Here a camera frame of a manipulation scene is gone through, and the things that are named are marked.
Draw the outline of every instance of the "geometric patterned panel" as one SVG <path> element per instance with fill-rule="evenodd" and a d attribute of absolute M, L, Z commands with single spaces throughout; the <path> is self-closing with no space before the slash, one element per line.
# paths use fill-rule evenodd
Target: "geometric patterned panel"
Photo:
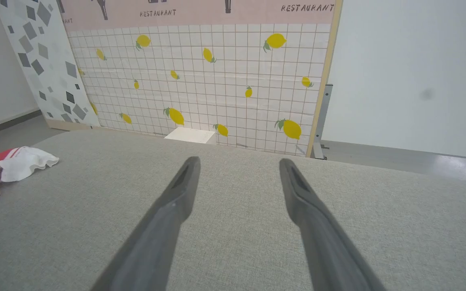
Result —
<path fill-rule="evenodd" d="M 0 18 L 44 117 L 98 127 L 95 112 L 81 109 L 91 104 L 57 8 L 56 0 L 0 0 Z"/>

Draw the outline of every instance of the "wooden frame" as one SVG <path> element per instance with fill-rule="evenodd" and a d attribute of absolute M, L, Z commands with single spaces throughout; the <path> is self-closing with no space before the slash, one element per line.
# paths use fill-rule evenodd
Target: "wooden frame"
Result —
<path fill-rule="evenodd" d="M 339 20 L 341 18 L 341 8 L 343 6 L 343 0 L 335 0 L 335 8 L 333 11 L 332 26 L 330 28 L 330 35 L 328 38 L 327 54 L 325 58 L 325 64 L 323 66 L 323 73 L 321 74 L 321 86 L 320 93 L 318 96 L 318 102 L 316 103 L 316 110 L 314 111 L 314 118 L 312 120 L 312 130 L 310 131 L 309 145 L 307 146 L 307 155 L 310 157 L 312 154 L 312 144 L 314 143 L 314 136 L 318 129 L 318 119 L 320 117 L 321 104 L 323 102 L 323 95 L 325 94 L 325 86 L 328 83 L 328 76 L 330 74 L 330 67 L 332 65 L 333 49 L 335 47 L 335 39 L 337 39 L 337 31 L 339 28 Z"/>
<path fill-rule="evenodd" d="M 309 136 L 309 143 L 307 145 L 307 154 L 306 157 L 310 157 L 312 154 L 312 145 L 314 143 L 314 137 L 316 135 L 316 130 L 318 127 L 318 119 L 320 115 L 320 109 L 322 105 L 322 100 L 323 100 L 323 95 L 325 94 L 325 87 L 326 84 L 328 83 L 328 76 L 330 74 L 330 68 L 332 65 L 332 59 L 333 59 L 333 50 L 335 47 L 335 41 L 337 38 L 337 31 L 339 28 L 339 20 L 341 18 L 341 9 L 343 5 L 343 0 L 335 0 L 335 7 L 334 7 L 334 12 L 333 12 L 333 19 L 331 23 L 331 28 L 330 28 L 330 33 L 329 33 L 329 39 L 328 39 L 328 46 L 327 46 L 327 52 L 326 52 L 326 57 L 325 57 L 325 63 L 323 66 L 323 71 L 321 75 L 321 84 L 320 84 L 320 90 L 319 90 L 319 95 L 318 95 L 318 101 L 316 103 L 316 110 L 314 111 L 314 118 L 312 120 L 312 129 L 310 132 Z M 89 125 L 85 124 L 79 124 L 79 123 L 70 123 L 70 122 L 65 122 L 65 121 L 58 121 L 58 120 L 51 120 L 48 118 L 45 118 L 46 122 L 48 123 L 48 126 L 54 129 L 63 129 L 66 131 L 74 131 L 78 129 L 93 129 L 96 127 L 91 127 Z"/>

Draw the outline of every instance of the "lemon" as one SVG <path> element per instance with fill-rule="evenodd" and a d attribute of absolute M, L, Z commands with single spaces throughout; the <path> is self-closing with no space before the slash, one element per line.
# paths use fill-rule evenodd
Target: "lemon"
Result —
<path fill-rule="evenodd" d="M 270 37 L 267 38 L 265 44 L 264 44 L 264 52 L 267 52 L 266 50 L 271 50 L 271 48 L 274 49 L 279 49 L 281 48 L 287 40 L 285 37 L 283 37 L 282 34 L 280 33 L 275 33 L 274 35 L 271 35 Z"/>
<path fill-rule="evenodd" d="M 142 48 L 146 48 L 146 47 L 148 47 L 149 44 L 150 44 L 150 39 L 146 35 L 140 35 L 136 39 L 136 49 L 137 50 L 142 49 Z"/>
<path fill-rule="evenodd" d="M 95 114 L 98 115 L 98 110 L 96 110 L 96 106 L 91 101 L 89 102 L 89 104 L 91 104 L 91 107 L 93 107 Z"/>
<path fill-rule="evenodd" d="M 102 61 L 107 59 L 107 57 L 105 57 L 104 53 L 99 48 L 96 49 L 96 56 L 99 57 Z"/>
<path fill-rule="evenodd" d="M 126 123 L 128 124 L 132 124 L 132 120 L 131 118 L 127 115 L 127 114 L 120 114 L 120 118 L 123 119 L 123 121 L 125 121 Z"/>
<path fill-rule="evenodd" d="M 248 86 L 248 89 L 246 90 L 246 98 L 251 97 L 252 94 L 253 94 L 253 89 L 251 89 L 251 87 Z"/>
<path fill-rule="evenodd" d="M 305 86 L 307 88 L 310 88 L 310 87 L 312 87 L 314 85 L 314 83 L 312 83 L 310 81 L 310 79 L 307 78 L 307 77 L 303 77 L 303 79 L 301 80 L 301 83 L 303 84 L 303 86 Z"/>
<path fill-rule="evenodd" d="M 183 114 L 181 114 L 181 112 L 170 107 L 165 108 L 163 112 L 166 116 L 170 116 L 172 121 L 174 121 L 176 124 L 184 125 L 184 117 Z"/>
<path fill-rule="evenodd" d="M 286 134 L 286 136 L 290 138 L 299 139 L 301 135 L 301 127 L 299 127 L 299 124 L 297 124 L 296 122 L 292 120 L 282 119 L 277 121 L 274 124 L 274 127 L 276 127 L 276 125 L 278 125 L 278 128 L 280 130 L 283 127 L 283 132 Z"/>
<path fill-rule="evenodd" d="M 177 75 L 177 73 L 174 70 L 170 71 L 170 75 L 172 76 L 172 78 L 176 80 L 180 79 L 179 75 Z"/>
<path fill-rule="evenodd" d="M 218 133 L 220 133 L 223 136 L 228 136 L 228 129 L 222 124 L 214 124 L 213 125 L 214 129 L 218 130 Z"/>
<path fill-rule="evenodd" d="M 211 54 L 211 51 L 207 48 L 204 48 L 202 55 L 204 56 L 204 59 L 206 61 L 209 61 L 210 63 L 215 63 L 217 61 L 215 57 Z"/>

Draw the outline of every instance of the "backdrop board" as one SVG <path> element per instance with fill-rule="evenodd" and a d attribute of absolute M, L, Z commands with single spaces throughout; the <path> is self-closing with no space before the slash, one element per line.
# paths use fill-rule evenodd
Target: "backdrop board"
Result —
<path fill-rule="evenodd" d="M 57 1 L 103 127 L 307 154 L 340 1 Z"/>
<path fill-rule="evenodd" d="M 61 129 L 99 127 L 57 2 L 0 0 L 0 18 L 48 124 Z"/>

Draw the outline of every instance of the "baseboard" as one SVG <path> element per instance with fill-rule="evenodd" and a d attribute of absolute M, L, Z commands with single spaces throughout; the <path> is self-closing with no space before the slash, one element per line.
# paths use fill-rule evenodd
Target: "baseboard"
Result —
<path fill-rule="evenodd" d="M 67 122 L 61 120 L 53 120 L 46 118 L 46 123 L 52 129 L 62 129 L 63 131 L 78 131 L 80 129 L 93 129 L 91 125 L 75 123 L 75 122 Z"/>
<path fill-rule="evenodd" d="M 41 115 L 42 115 L 42 112 L 39 110 L 39 107 L 35 107 L 34 109 L 27 110 L 21 114 L 17 114 L 15 116 L 5 118 L 0 121 L 0 131 L 3 129 L 7 129 L 8 127 L 12 127 L 15 124 L 27 121 L 28 119 L 41 116 Z"/>

